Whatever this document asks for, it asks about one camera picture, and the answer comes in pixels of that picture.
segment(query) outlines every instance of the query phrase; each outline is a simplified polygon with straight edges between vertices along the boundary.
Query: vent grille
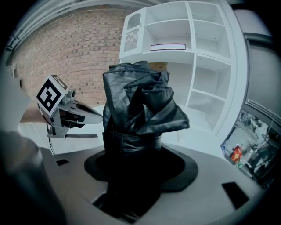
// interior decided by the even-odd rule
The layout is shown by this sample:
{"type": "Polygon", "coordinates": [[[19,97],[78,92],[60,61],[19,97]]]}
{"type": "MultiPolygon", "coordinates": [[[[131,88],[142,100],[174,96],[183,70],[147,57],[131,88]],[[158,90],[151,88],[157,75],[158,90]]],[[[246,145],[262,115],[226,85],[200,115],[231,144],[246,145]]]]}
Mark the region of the vent grille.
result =
{"type": "Polygon", "coordinates": [[[130,51],[137,48],[137,38],[139,29],[132,30],[126,34],[124,51],[130,51]]]}
{"type": "Polygon", "coordinates": [[[259,110],[261,113],[266,115],[267,117],[271,118],[275,123],[277,123],[279,126],[281,126],[281,118],[276,115],[274,112],[270,111],[268,108],[260,105],[259,103],[256,103],[250,99],[245,102],[245,104],[259,110]]]}

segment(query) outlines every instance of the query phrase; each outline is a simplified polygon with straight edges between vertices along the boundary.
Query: white cabinet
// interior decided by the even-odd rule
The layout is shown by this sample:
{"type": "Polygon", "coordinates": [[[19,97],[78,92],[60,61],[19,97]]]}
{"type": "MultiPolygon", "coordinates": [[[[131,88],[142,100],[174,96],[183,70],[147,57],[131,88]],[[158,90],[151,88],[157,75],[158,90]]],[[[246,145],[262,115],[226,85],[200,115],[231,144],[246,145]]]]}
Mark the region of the white cabinet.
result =
{"type": "Polygon", "coordinates": [[[141,9],[126,17],[120,60],[167,62],[174,100],[191,127],[216,135],[236,80],[227,24],[219,4],[177,1],[141,9]]]}

